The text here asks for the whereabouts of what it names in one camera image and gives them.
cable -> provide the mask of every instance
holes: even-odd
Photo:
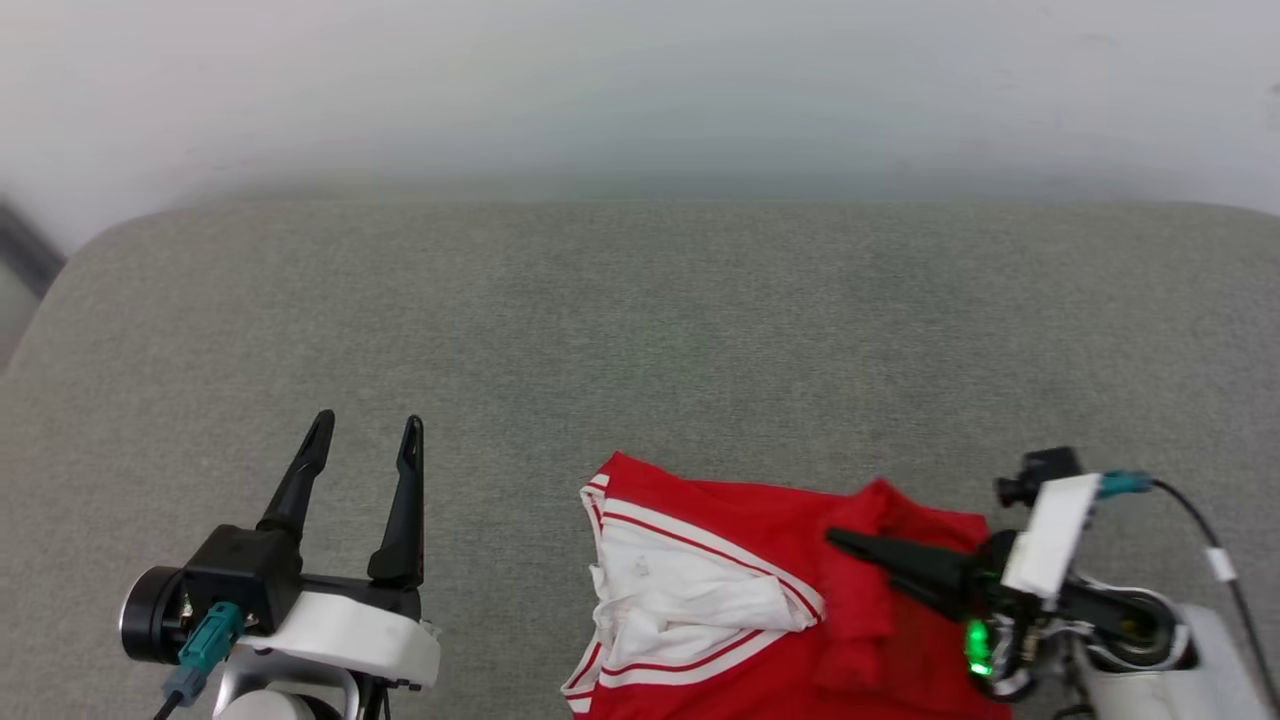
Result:
[[[1204,539],[1208,541],[1211,551],[1216,550],[1220,551],[1224,557],[1226,556],[1226,551],[1222,550],[1222,543],[1217,539],[1217,533],[1215,533],[1213,528],[1208,525],[1208,520],[1201,515],[1199,510],[1192,505],[1192,501],[1187,500],[1187,496],[1178,492],[1178,488],[1165,480],[1153,480],[1152,486],[1167,492],[1174,500],[1178,501],[1179,505],[1183,506],[1184,510],[1187,510],[1192,519],[1196,520],[1196,524],[1199,525],[1201,532],[1204,533]],[[1276,689],[1276,683],[1271,678],[1271,667],[1267,666],[1267,657],[1262,652],[1262,639],[1258,638],[1258,629],[1253,624],[1253,612],[1249,611],[1249,603],[1244,600],[1244,591],[1240,589],[1240,582],[1235,578],[1234,571],[1222,582],[1226,583],[1228,589],[1231,591],[1231,600],[1235,601],[1235,609],[1240,612],[1240,620],[1244,623],[1244,634],[1249,638],[1249,647],[1253,650],[1253,657],[1257,660],[1258,673],[1262,674],[1262,685],[1266,688],[1267,698],[1271,701],[1271,710],[1277,717],[1280,717],[1280,689]]]
[[[1080,682],[1080,667],[1075,664],[1075,657],[1071,655],[1069,647],[1062,647],[1062,687],[1068,691],[1068,694],[1074,692],[1075,703],[1055,712],[1052,720],[1062,720],[1064,717],[1083,715],[1085,712],[1091,716],[1097,716],[1097,711],[1089,703],[1089,691]]]
[[[164,705],[160,706],[160,712],[156,712],[155,720],[169,720],[169,715],[173,714],[173,708],[178,707],[179,702],[182,702],[182,693],[178,691],[169,693]]]

white stripe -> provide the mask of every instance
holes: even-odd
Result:
[[[750,641],[735,647],[730,652],[712,660],[707,665],[694,667],[692,670],[650,670],[650,669],[636,669],[627,670],[618,675],[608,675],[600,673],[599,684],[605,688],[617,688],[622,685],[634,684],[648,684],[648,685],[691,685],[694,683],[701,683],[703,680],[709,680],[716,675],[733,667],[735,665],[749,660],[755,653],[773,644],[778,638],[787,634],[783,630],[765,630],[759,635],[755,635]],[[627,665],[635,665],[644,662],[643,660],[631,659]]]
[[[777,565],[764,560],[763,557],[753,552],[749,552],[742,547],[733,544],[732,542],[714,533],[704,530],[698,525],[691,525],[689,523],[685,523],[684,520],[677,520],[669,515],[663,515],[662,512],[649,510],[648,507],[641,507],[634,502],[627,502],[625,500],[614,500],[612,497],[607,497],[600,510],[605,512],[612,512],[614,515],[621,515],[623,518],[631,518],[632,520],[640,520],[646,525],[653,525],[654,528],[667,530],[668,533],[680,536],[685,539],[690,539],[699,544],[704,544],[707,547],[723,552],[724,555],[728,555],[735,560],[746,562],[748,565],[751,565],[754,568],[759,568],[760,570],[764,570],[765,573],[778,579],[786,580],[788,584],[791,584],[791,587],[796,589],[796,592],[803,594],[804,598],[809,601],[809,605],[812,605],[814,610],[818,611],[819,616],[826,615],[824,606],[822,602],[822,596],[818,594],[818,591],[809,587],[808,583],[805,583],[800,578],[796,578],[791,573],[787,573],[782,568],[778,568]],[[611,518],[604,519],[605,524],[609,524],[611,521],[612,521]],[[630,524],[627,527],[636,528],[635,525]],[[806,616],[809,616],[810,620],[814,621],[818,620],[817,618],[813,618],[810,615],[809,610],[805,607],[803,602],[797,601],[796,605]]]
[[[608,475],[596,475],[596,478],[604,478],[604,482],[609,482]],[[604,562],[604,555],[600,550],[600,525],[596,520],[596,512],[604,516],[604,491],[599,488],[593,488],[590,486],[582,486],[579,491],[579,496],[582,498],[582,507],[586,510],[586,519],[591,524],[591,537],[595,538],[595,561]]]
[[[577,694],[595,687],[595,676],[600,674],[600,665],[604,664],[604,656],[607,655],[604,648],[600,648],[600,652],[595,656],[595,662],[591,664],[589,670],[586,661],[591,657],[591,653],[595,652],[595,646],[598,644],[600,644],[599,630],[591,635],[591,642],[586,646],[586,652],[582,653],[582,660],[577,661],[577,667],[575,667],[573,673],[570,674],[568,680],[564,680],[564,684],[561,685],[562,694]],[[568,684],[575,679],[577,679],[577,684],[572,688],[568,687]]]

green led light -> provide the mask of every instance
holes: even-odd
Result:
[[[987,646],[989,632],[982,620],[969,620],[965,628],[964,656],[969,661],[969,671],[983,678],[992,674],[991,648]]]

white label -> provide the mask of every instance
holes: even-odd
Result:
[[[1235,566],[1231,565],[1231,557],[1221,547],[1206,547],[1204,555],[1208,556],[1208,564],[1213,566],[1213,574],[1217,575],[1220,583],[1229,583],[1235,579]]]
[[[1000,584],[1032,593],[1048,607],[1057,601],[1102,475],[1076,475],[1041,486],[1027,529],[1018,536]]]

white fabric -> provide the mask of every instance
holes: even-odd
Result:
[[[822,596],[813,588],[810,588],[804,580],[796,578],[791,573],[782,568],[764,560],[763,557],[748,551],[712,532],[708,532],[692,523],[685,523],[677,520],[657,510],[649,507],[641,507],[632,502],[625,500],[608,498],[603,501],[604,510],[611,515],[639,521],[643,525],[648,525],[652,529],[639,529],[641,533],[653,533],[655,537],[671,538],[676,537],[685,542],[677,542],[676,547],[686,548],[687,544],[701,546],[698,551],[699,555],[709,555],[712,557],[727,559],[731,566],[745,565],[749,570],[754,570],[758,575],[772,575],[782,583],[785,591],[788,592],[788,600],[794,603],[804,605],[804,609],[799,611],[797,620],[804,623],[808,628],[813,625],[817,619],[814,615],[822,615],[823,612],[823,600]],[[613,520],[605,523],[607,525],[616,524]],[[640,525],[631,525],[632,528],[639,528]]]
[[[593,619],[611,667],[687,662],[744,630],[813,624],[777,578],[608,520],[591,575],[600,600]]]

